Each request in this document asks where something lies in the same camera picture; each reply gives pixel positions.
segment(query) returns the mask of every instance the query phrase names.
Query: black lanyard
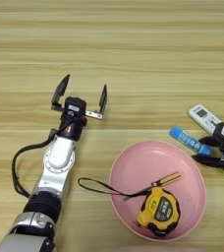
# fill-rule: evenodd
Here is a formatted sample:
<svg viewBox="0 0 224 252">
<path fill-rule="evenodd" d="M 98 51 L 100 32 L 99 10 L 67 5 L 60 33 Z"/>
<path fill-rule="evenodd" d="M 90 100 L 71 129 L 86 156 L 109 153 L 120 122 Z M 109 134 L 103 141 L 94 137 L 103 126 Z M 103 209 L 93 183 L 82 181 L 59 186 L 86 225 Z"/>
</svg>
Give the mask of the black lanyard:
<svg viewBox="0 0 224 252">
<path fill-rule="evenodd" d="M 93 189 L 93 188 L 90 188 L 90 187 L 87 187 L 83 184 L 81 184 L 81 181 L 82 180 L 85 180 L 85 181 L 93 181 L 95 183 L 98 183 L 100 185 L 102 185 L 103 187 L 111 190 L 111 191 L 114 191 L 115 193 L 113 192 L 106 192 L 106 191 L 101 191 L 101 190 L 97 190 L 97 189 Z M 89 191 L 92 191 L 92 192 L 96 192 L 96 193 L 103 193 L 103 194 L 110 194 L 110 195 L 122 195 L 122 196 L 126 196 L 126 197 L 129 197 L 129 198 L 132 198 L 132 197 L 137 197 L 137 196 L 141 196 L 141 195 L 146 195 L 148 192 L 149 192 L 149 187 L 146 188 L 145 190 L 143 189 L 142 191 L 140 192 L 137 192 L 137 193 L 134 193 L 134 194 L 127 194 L 127 193 L 122 193 L 118 190 L 116 190 L 115 188 L 111 187 L 110 185 L 106 184 L 106 183 L 103 183 L 101 181 L 98 181 L 96 179 L 92 179 L 92 178 L 88 178 L 88 177 L 81 177 L 78 179 L 78 184 L 83 187 L 84 189 L 86 190 L 89 190 Z"/>
</svg>

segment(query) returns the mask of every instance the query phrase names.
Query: tape measure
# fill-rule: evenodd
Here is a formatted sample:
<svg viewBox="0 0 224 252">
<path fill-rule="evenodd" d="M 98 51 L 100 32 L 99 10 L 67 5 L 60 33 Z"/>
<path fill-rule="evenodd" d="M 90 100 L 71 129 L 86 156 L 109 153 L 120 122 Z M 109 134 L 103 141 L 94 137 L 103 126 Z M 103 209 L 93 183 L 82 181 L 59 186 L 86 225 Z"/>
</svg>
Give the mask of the tape measure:
<svg viewBox="0 0 224 252">
<path fill-rule="evenodd" d="M 181 212 L 177 199 L 172 193 L 164 190 L 162 186 L 169 185 L 179 180 L 181 176 L 182 175 L 180 174 L 180 172 L 172 173 L 155 182 L 152 182 L 150 186 L 145 187 L 144 189 L 133 194 L 122 193 L 112 188 L 110 185 L 107 185 L 101 181 L 92 178 L 79 178 L 78 183 L 84 189 L 93 192 L 112 195 L 123 195 L 125 196 L 123 201 L 127 201 L 134 197 L 145 195 L 146 198 L 137 216 L 137 222 L 140 226 L 150 229 L 156 236 L 165 236 L 176 228 Z M 98 183 L 113 192 L 105 192 L 90 188 L 81 184 L 82 180 Z"/>
<path fill-rule="evenodd" d="M 180 215 L 177 199 L 159 186 L 153 187 L 146 195 L 137 222 L 156 236 L 163 237 L 176 228 Z"/>
</svg>

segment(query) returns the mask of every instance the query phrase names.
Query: remote control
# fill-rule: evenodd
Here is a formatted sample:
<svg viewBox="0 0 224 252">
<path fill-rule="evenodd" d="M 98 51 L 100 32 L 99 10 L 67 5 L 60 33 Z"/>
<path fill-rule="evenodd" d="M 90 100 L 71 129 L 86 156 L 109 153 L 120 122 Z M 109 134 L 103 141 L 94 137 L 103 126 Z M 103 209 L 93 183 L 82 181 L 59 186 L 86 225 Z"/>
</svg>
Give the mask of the remote control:
<svg viewBox="0 0 224 252">
<path fill-rule="evenodd" d="M 222 122 L 213 113 L 203 105 L 198 104 L 189 110 L 191 118 L 198 123 L 210 136 L 216 128 L 216 125 Z"/>
</svg>

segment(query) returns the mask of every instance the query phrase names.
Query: pink plastic bowl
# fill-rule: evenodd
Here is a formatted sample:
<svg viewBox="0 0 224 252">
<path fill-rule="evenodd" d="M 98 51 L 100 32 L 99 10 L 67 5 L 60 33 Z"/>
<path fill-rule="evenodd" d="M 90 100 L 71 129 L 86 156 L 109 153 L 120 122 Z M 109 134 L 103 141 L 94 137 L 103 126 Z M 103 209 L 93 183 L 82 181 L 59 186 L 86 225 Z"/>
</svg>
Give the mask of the pink plastic bowl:
<svg viewBox="0 0 224 252">
<path fill-rule="evenodd" d="M 176 229 L 165 237 L 137 225 L 137 215 L 144 196 L 126 202 L 111 195 L 112 206 L 121 222 L 138 236 L 153 241 L 172 241 L 188 235 L 199 224 L 205 209 L 205 187 L 193 160 L 175 146 L 163 142 L 140 142 L 124 150 L 115 160 L 110 185 L 124 193 L 135 193 L 152 181 L 179 171 L 182 178 L 165 187 L 177 198 L 181 217 Z"/>
</svg>

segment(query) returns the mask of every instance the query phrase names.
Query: wood grain surface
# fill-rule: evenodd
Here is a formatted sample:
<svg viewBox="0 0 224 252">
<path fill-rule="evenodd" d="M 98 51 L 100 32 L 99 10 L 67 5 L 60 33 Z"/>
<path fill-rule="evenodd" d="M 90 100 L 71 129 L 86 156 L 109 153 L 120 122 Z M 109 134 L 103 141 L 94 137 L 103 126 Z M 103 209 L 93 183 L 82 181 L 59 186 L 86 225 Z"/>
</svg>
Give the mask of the wood grain surface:
<svg viewBox="0 0 224 252">
<path fill-rule="evenodd" d="M 194 104 L 224 120 L 224 0 L 0 0 L 0 241 L 26 203 L 13 189 L 12 157 L 58 126 L 50 100 L 68 73 L 68 94 L 89 109 L 105 83 L 109 99 L 105 120 L 90 119 L 78 144 L 57 251 L 224 251 L 222 170 L 198 165 L 207 191 L 203 221 L 167 244 L 130 233 L 109 197 L 77 185 L 80 176 L 107 181 L 115 157 L 138 141 L 166 141 L 191 155 L 168 132 L 179 125 L 205 135 L 187 114 Z M 19 161 L 29 190 L 42 155 Z"/>
</svg>

